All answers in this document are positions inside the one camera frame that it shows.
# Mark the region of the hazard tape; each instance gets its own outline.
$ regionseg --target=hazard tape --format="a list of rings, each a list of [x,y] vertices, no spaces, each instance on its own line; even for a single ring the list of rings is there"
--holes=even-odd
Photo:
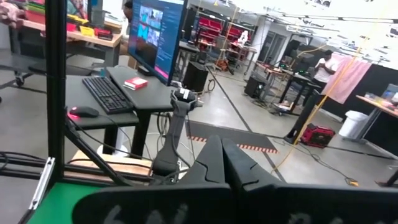
[[[200,141],[200,142],[206,142],[207,139],[205,138],[201,138],[201,137],[192,137],[193,141]],[[241,149],[249,149],[249,150],[253,150],[253,151],[259,151],[259,152],[266,152],[266,153],[274,153],[277,154],[278,150],[276,149],[268,149],[268,148],[264,148],[264,147],[258,147],[258,146],[248,146],[248,145],[244,145],[244,144],[237,144],[237,146]]]

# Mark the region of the black floor mat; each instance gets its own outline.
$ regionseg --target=black floor mat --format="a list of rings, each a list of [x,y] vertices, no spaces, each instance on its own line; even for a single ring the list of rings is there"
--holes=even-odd
[[[229,138],[236,142],[241,149],[249,149],[266,153],[278,153],[271,141],[261,134],[250,133],[232,128],[212,126],[205,123],[190,121],[192,140],[205,142],[210,136],[218,135],[221,138]]]

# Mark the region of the pink cloth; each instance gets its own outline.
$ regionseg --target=pink cloth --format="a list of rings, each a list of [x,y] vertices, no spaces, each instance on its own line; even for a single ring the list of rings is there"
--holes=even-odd
[[[351,92],[372,65],[369,62],[355,60],[349,66],[352,59],[352,57],[345,57],[340,60],[336,73],[330,77],[328,84],[326,84],[325,89],[323,89],[321,93],[322,95],[325,95],[329,92],[330,88],[334,85],[341,73],[346,70],[338,83],[329,93],[329,97],[341,104],[347,100]]]

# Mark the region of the green panel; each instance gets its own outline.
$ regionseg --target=green panel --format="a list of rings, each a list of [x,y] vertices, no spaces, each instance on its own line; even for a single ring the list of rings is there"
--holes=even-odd
[[[71,224],[72,211],[79,199],[96,192],[99,187],[56,183],[28,224]]]

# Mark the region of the red tool bag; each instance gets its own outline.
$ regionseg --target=red tool bag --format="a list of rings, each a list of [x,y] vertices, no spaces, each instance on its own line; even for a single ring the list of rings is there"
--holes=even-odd
[[[335,131],[330,128],[316,126],[310,123],[301,137],[301,142],[308,146],[324,148],[327,147],[335,134]]]

